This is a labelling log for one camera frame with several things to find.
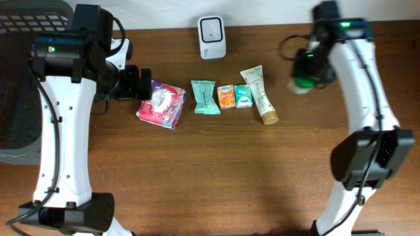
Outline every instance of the small teal box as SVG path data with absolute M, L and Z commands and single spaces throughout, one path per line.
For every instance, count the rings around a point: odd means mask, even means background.
M 234 85 L 236 108 L 250 108 L 252 106 L 252 95 L 249 85 Z

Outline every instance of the red snack package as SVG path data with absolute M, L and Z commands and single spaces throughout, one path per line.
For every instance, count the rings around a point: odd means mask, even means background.
M 143 101 L 137 117 L 155 125 L 174 129 L 184 106 L 185 90 L 152 81 L 152 99 Z

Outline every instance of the tube cap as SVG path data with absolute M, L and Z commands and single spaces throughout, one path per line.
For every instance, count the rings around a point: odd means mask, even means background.
M 264 121 L 264 125 L 272 125 L 278 121 L 276 111 L 267 111 L 261 117 L 262 121 Z

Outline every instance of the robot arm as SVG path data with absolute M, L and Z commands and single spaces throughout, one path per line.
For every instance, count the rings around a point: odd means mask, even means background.
M 350 136 L 331 154 L 336 183 L 311 234 L 351 236 L 364 203 L 386 179 L 395 175 L 414 139 L 410 130 L 400 129 L 390 109 L 379 78 L 368 23 L 359 18 L 342 19 L 334 1 L 320 3 L 313 16 L 314 33 L 308 48 L 301 49 L 295 57 L 293 76 L 300 82 L 326 86 L 337 74 Z
M 113 20 L 122 30 L 122 40 L 111 38 Z M 57 122 L 51 118 L 53 111 L 42 96 L 40 173 L 33 201 L 21 205 L 19 215 L 34 211 L 50 192 L 53 194 L 39 211 L 21 223 L 56 229 L 66 235 L 134 235 L 114 218 L 113 195 L 92 192 L 87 165 L 92 103 L 151 97 L 150 70 L 142 69 L 140 79 L 136 66 L 125 65 L 132 52 L 118 19 L 95 5 L 76 6 L 71 30 L 37 38 L 31 67 L 51 101 Z M 54 142 L 60 142 L 57 178 Z M 56 180 L 54 189 L 52 180 Z

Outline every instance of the wooden table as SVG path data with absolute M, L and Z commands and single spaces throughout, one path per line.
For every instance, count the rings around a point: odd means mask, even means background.
M 338 82 L 305 96 L 286 87 L 292 65 L 278 56 L 279 42 L 309 31 L 309 25 L 227 28 L 227 56 L 208 61 L 200 58 L 197 29 L 127 32 L 135 47 L 129 64 L 151 68 L 156 81 L 187 90 L 175 130 L 139 121 L 137 101 L 112 101 L 106 115 L 91 117 L 91 185 L 114 194 L 115 216 L 127 229 L 139 235 L 250 235 L 310 227 L 333 187 L 329 154 L 347 137 L 347 114 Z M 420 22 L 378 22 L 373 31 L 390 105 L 401 126 L 420 137 Z M 296 40 L 285 53 L 304 45 Z M 255 106 L 194 114 L 191 80 L 243 84 L 240 71 L 257 65 L 263 65 L 278 123 L 264 126 Z M 415 146 L 396 177 L 367 203 L 355 229 L 420 234 L 419 155 Z M 38 172 L 37 166 L 0 164 L 0 222 L 32 199 Z M 0 232 L 14 235 L 3 224 Z

